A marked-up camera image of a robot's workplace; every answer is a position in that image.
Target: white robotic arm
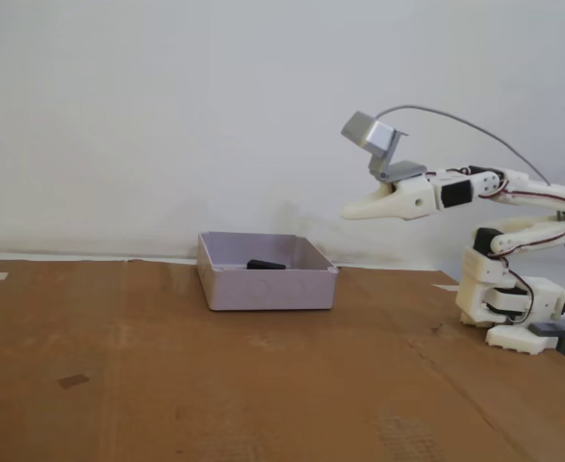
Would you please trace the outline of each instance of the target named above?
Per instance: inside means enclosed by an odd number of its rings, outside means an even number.
[[[390,166],[399,132],[362,113],[348,122],[343,135],[372,153],[370,171],[381,182],[378,191],[347,205],[343,218],[410,220],[477,199],[555,210],[549,217],[510,218],[477,228],[474,245],[464,252],[456,303],[462,322],[491,327],[489,345],[531,354],[559,345],[565,329],[548,335],[547,322],[565,310],[565,290],[545,278],[519,276],[506,257],[565,244],[565,187],[532,181],[506,168],[426,171],[413,163]]]

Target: brown cardboard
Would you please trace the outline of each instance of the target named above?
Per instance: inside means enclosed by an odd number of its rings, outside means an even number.
[[[442,273],[216,313],[190,266],[0,271],[0,461],[565,461],[565,358],[486,346]]]

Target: open box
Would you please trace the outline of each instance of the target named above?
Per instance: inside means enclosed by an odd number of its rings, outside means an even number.
[[[246,269],[263,260],[286,269]],[[196,264],[210,309],[327,310],[338,269],[305,238],[290,234],[201,233]]]

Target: gray bracket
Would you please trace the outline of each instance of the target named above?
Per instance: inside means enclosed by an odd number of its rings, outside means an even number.
[[[535,322],[528,326],[528,330],[537,337],[557,337],[555,349],[565,355],[565,326],[552,322]]]
[[[370,173],[381,183],[394,183],[427,172],[425,166],[410,161],[391,164],[399,139],[406,134],[371,115],[355,113],[342,129],[342,135],[372,154]]]

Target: gray cable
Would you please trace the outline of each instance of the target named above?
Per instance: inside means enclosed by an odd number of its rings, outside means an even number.
[[[550,180],[547,179],[547,177],[541,173],[541,170],[539,170],[537,167],[535,167],[531,161],[529,161],[526,157],[524,157],[522,154],[520,154],[513,146],[511,146],[508,142],[506,142],[505,140],[503,140],[501,137],[494,135],[492,132],[479,127],[478,125],[473,124],[472,122],[466,120],[465,118],[462,117],[458,117],[457,115],[453,115],[450,114],[446,111],[440,111],[438,109],[432,109],[432,108],[427,108],[426,106],[418,106],[415,104],[403,104],[401,106],[395,106],[393,108],[390,109],[386,109],[380,113],[378,113],[376,115],[376,119],[379,119],[389,113],[392,113],[394,111],[398,111],[400,109],[416,109],[418,111],[425,111],[427,113],[434,113],[434,114],[438,114],[439,116],[445,116],[448,118],[452,118],[453,120],[457,120],[458,122],[461,122],[465,125],[468,125],[469,127],[474,128],[475,130],[478,130],[479,132],[481,132],[484,135],[487,135],[488,137],[498,141],[500,144],[504,145],[509,151],[511,151],[513,154],[515,154],[522,162],[524,162],[527,166],[529,166],[530,168],[532,168],[532,170],[534,170],[534,172],[539,175],[539,177],[545,181],[548,185],[550,185]]]

